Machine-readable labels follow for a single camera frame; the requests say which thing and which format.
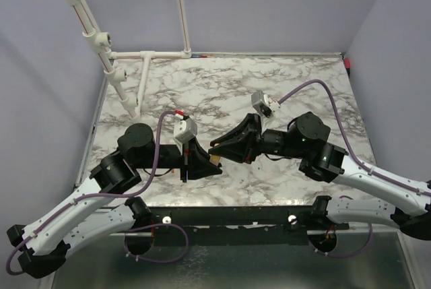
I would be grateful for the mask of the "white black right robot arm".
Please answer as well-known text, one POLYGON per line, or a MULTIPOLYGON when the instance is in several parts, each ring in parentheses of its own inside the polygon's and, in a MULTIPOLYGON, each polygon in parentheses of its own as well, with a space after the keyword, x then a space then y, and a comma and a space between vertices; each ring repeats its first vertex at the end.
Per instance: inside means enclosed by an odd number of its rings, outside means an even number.
POLYGON ((312 112, 294 119, 286 131, 264 129, 257 114, 248 114, 227 134, 211 141, 209 153, 251 164, 262 154, 299 159, 308 178, 344 185, 372 195, 370 200, 329 198, 309 213, 310 223, 324 229, 331 223, 363 222, 397 228, 430 240, 430 183, 393 174, 329 143, 331 132, 312 112))

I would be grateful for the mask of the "pink orange-tipped marker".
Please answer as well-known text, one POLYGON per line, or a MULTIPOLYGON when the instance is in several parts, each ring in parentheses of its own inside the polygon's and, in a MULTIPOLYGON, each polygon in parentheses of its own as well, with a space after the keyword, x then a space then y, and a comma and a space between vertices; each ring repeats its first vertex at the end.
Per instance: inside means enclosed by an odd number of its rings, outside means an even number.
POLYGON ((210 156, 210 161, 211 161, 213 164, 218 164, 218 163, 220 162, 220 160, 221 160, 221 157, 220 157, 220 156, 210 156))

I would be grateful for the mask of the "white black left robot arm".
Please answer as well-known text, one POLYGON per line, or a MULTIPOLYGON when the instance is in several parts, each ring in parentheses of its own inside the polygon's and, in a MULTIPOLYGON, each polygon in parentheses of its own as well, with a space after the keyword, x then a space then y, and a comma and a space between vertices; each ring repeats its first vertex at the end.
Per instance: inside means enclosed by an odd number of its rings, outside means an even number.
POLYGON ((222 173, 187 132, 183 149, 158 145, 150 126, 131 125, 118 138, 117 149, 94 167, 85 181, 45 216, 28 225, 15 224, 7 230, 18 258, 21 274, 43 278, 57 271, 72 254, 109 234, 144 230, 152 221, 142 198, 127 197, 120 206, 96 216, 95 211, 122 197, 141 182, 141 169, 178 169, 180 179, 198 180, 222 173))

